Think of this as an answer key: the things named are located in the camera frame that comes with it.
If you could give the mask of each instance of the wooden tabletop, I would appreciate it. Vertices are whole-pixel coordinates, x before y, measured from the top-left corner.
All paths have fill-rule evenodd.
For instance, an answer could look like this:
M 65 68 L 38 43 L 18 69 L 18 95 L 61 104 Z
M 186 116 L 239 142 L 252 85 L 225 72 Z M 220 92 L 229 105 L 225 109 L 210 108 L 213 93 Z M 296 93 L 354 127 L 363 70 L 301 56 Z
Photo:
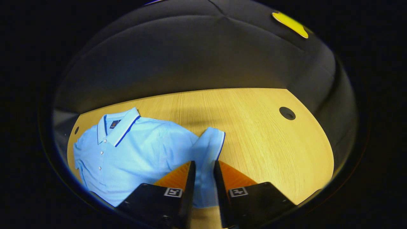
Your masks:
M 142 117 L 173 121 L 197 136 L 209 126 L 224 131 L 219 160 L 258 183 L 270 181 L 295 204 L 323 188 L 332 177 L 328 139 L 293 94 L 286 89 L 231 88 L 153 96 L 81 114 L 68 142 L 68 164 L 79 180 L 73 143 L 104 114 L 133 107 Z M 290 108 L 296 118 L 284 118 L 280 107 Z M 193 209 L 192 228 L 221 228 L 219 207 Z

